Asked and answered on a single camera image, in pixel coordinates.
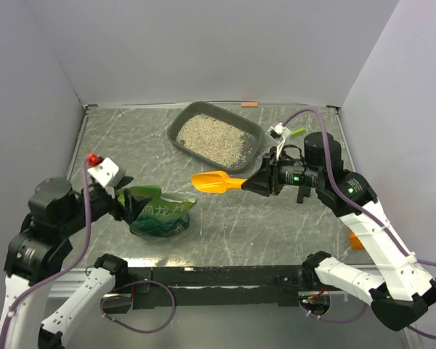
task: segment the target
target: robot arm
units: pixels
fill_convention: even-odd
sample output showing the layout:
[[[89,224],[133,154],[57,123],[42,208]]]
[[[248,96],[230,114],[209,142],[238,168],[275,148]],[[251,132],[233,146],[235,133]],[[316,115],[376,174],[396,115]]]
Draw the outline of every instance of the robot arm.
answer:
[[[298,202],[310,196],[314,188],[318,199],[329,207],[349,227],[369,253],[380,276],[365,273],[345,265],[325,252],[311,254],[303,266],[311,275],[309,283],[335,286],[371,305],[376,317],[388,328],[399,331],[412,324],[436,302],[436,279],[418,264],[394,228],[390,225],[374,190],[367,180],[356,172],[344,169],[341,145],[328,134],[331,167],[339,190],[387,226],[379,227],[368,215],[350,206],[336,194],[326,173],[326,159],[321,132],[304,139],[304,156],[295,159],[287,154],[285,129],[270,129],[270,134],[283,141],[272,147],[262,165],[241,188],[263,196],[278,195],[284,185],[299,187]],[[397,244],[384,231],[397,240]]]
[[[151,197],[133,196],[124,189],[125,202],[121,204],[115,187],[129,181],[124,171],[110,159],[100,162],[97,158],[92,166],[88,172],[94,181],[86,193],[90,198],[92,222],[105,214],[128,224],[133,222]],[[68,238],[85,225],[82,196],[65,178],[51,178],[40,183],[29,200],[31,212],[8,246],[7,295],[0,321],[0,336],[7,335],[0,338],[0,348],[63,348],[62,343],[68,341],[77,323],[101,296],[110,291],[115,282],[124,284],[126,281],[126,262],[106,257],[100,261],[101,268],[94,272],[94,279],[88,278],[42,327],[51,282],[28,294],[16,311],[9,313],[10,305],[34,284],[60,272],[63,260],[72,249]]]

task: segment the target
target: gray tray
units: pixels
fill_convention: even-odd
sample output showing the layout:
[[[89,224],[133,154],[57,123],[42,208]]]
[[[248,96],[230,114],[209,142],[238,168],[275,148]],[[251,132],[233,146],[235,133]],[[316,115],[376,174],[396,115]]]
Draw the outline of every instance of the gray tray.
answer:
[[[246,145],[248,152],[245,154],[245,159],[236,167],[225,167],[200,154],[197,154],[194,151],[187,149],[186,147],[177,142],[177,134],[181,130],[182,125],[184,125],[189,119],[193,118],[198,114],[205,114],[207,116],[215,118],[216,120],[223,121],[226,124],[234,126],[237,129],[241,129],[242,131],[252,136],[249,138],[249,144]],[[260,146],[262,145],[264,135],[262,128],[258,124],[255,124],[253,121],[247,120],[242,116],[231,113],[230,111],[226,111],[223,108],[206,102],[194,102],[189,104],[170,125],[167,134],[169,141],[173,143],[176,148],[184,151],[195,159],[198,159],[217,169],[222,169],[223,171],[226,171],[230,174],[243,171],[252,162]]]

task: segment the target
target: small orange tab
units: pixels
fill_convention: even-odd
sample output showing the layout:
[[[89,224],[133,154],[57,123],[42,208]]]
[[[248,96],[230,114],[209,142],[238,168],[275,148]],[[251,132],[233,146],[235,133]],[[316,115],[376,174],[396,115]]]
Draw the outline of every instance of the small orange tab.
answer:
[[[351,232],[349,240],[352,249],[365,249],[365,247],[363,247],[362,243],[360,242],[358,237],[354,234],[354,232]]]
[[[257,108],[259,106],[258,102],[242,102],[242,108]]]

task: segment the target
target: green plastic pouch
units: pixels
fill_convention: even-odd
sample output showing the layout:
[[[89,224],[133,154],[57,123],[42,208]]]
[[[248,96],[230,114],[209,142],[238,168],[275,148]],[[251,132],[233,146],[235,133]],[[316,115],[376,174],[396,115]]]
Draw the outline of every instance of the green plastic pouch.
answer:
[[[193,193],[162,193],[159,185],[130,187],[134,196],[152,196],[152,201],[129,226],[134,235],[173,236],[189,228],[189,210],[197,203]],[[118,200],[124,204],[124,195]]]

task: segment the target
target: white enclosure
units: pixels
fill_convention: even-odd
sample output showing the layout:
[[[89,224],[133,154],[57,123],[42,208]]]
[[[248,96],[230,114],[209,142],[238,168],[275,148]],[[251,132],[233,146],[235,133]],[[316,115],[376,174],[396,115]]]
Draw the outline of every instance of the white enclosure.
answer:
[[[82,103],[340,106],[396,0],[25,0]]]
[[[82,105],[195,100],[341,107],[357,170],[436,260],[436,0],[0,0],[0,312],[7,244],[39,181],[65,174]],[[419,328],[436,334],[436,307]]]

